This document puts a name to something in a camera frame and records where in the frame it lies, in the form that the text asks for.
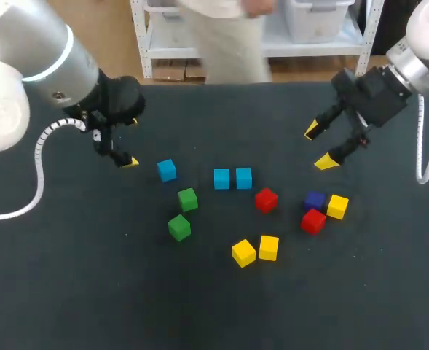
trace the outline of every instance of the white shelf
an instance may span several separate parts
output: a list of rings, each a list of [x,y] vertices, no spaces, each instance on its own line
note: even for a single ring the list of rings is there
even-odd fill
[[[149,34],[148,58],[199,58],[180,18],[170,17],[166,21],[151,19]],[[291,41],[283,16],[277,13],[267,16],[263,47],[266,57],[360,55],[363,36],[348,13],[343,28],[334,41],[323,44],[296,44]]]
[[[172,4],[171,1],[160,1]],[[264,29],[264,55],[267,57],[359,55],[357,75],[368,66],[374,37],[385,0],[367,0],[366,28],[362,36],[356,21],[347,14],[338,37],[325,44],[295,44],[291,41],[282,14],[267,17]],[[152,59],[199,58],[193,41],[175,7],[151,7],[147,0],[130,0],[141,67],[145,78],[152,78]],[[145,12],[151,20],[146,28]]]

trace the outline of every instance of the cube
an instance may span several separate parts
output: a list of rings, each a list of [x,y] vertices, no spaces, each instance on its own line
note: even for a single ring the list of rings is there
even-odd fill
[[[307,231],[310,235],[317,235],[323,228],[324,223],[326,222],[326,215],[320,213],[316,209],[311,209],[303,217],[302,220],[302,229]]]
[[[339,195],[332,195],[328,205],[328,217],[333,217],[339,220],[344,219],[348,202],[348,198],[340,197]]]
[[[263,214],[270,213],[279,204],[279,196],[269,188],[263,189],[255,195],[255,207]]]
[[[170,180],[177,179],[177,170],[176,166],[173,164],[171,159],[164,160],[157,164],[157,171],[162,182],[167,182]]]
[[[171,221],[169,221],[169,232],[178,241],[182,241],[186,237],[190,236],[192,229],[190,223],[182,215],[178,215]]]
[[[251,168],[238,168],[235,171],[235,178],[237,180],[237,190],[251,190],[253,187]]]
[[[276,261],[278,258],[279,238],[261,236],[259,244],[259,258],[263,260]]]
[[[230,188],[230,170],[214,169],[214,189],[228,190]]]
[[[178,193],[178,202],[184,213],[198,208],[198,198],[192,188],[180,191]]]
[[[304,200],[304,210],[309,212],[311,209],[323,212],[326,204],[326,194],[321,192],[308,192]]]
[[[241,268],[244,268],[246,265],[249,265],[255,261],[256,250],[246,239],[244,239],[232,247],[232,256],[234,257],[237,264]]]

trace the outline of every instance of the white cable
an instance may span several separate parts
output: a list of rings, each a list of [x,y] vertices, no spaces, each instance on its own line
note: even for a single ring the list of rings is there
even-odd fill
[[[12,219],[14,217],[19,217],[21,215],[24,215],[25,213],[29,212],[34,208],[39,201],[41,200],[42,194],[44,192],[44,172],[42,168],[42,147],[44,146],[44,143],[46,139],[49,137],[49,135],[59,129],[63,126],[72,125],[75,128],[78,128],[81,131],[86,131],[86,126],[81,120],[78,119],[72,119],[72,118],[66,118],[58,120],[57,122],[54,122],[53,124],[49,125],[46,130],[41,134],[39,137],[36,147],[34,150],[34,163],[36,166],[36,174],[38,175],[38,187],[36,188],[36,194],[33,197],[33,200],[22,209],[19,209],[17,211],[14,211],[12,213],[8,214],[0,214],[0,220],[6,220],[6,219]]]
[[[429,181],[429,161],[426,166],[425,175],[422,175],[423,163],[423,125],[425,123],[425,98],[418,95],[418,133],[417,133],[417,181],[425,184]]]

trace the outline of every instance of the cardboard box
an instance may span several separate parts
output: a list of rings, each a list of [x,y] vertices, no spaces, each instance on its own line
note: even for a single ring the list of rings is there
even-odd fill
[[[164,82],[185,80],[186,60],[158,60],[153,64],[153,79]]]
[[[206,71],[199,60],[188,60],[185,77],[187,79],[206,79]]]

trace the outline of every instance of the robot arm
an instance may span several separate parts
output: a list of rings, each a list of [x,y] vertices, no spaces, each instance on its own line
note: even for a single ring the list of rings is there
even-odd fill
[[[362,77],[344,69],[332,79],[337,103],[313,120],[305,137],[315,139],[343,112],[353,131],[343,144],[315,163],[320,170],[340,166],[360,146],[366,147],[369,131],[405,109],[413,94],[429,94],[429,0],[416,8],[406,37],[389,50],[387,58],[388,66],[373,68]]]
[[[119,167],[138,164],[112,140],[115,126],[136,123],[144,110],[138,81],[108,78],[45,0],[0,1],[0,151],[28,126],[22,84],[83,121],[100,155]]]

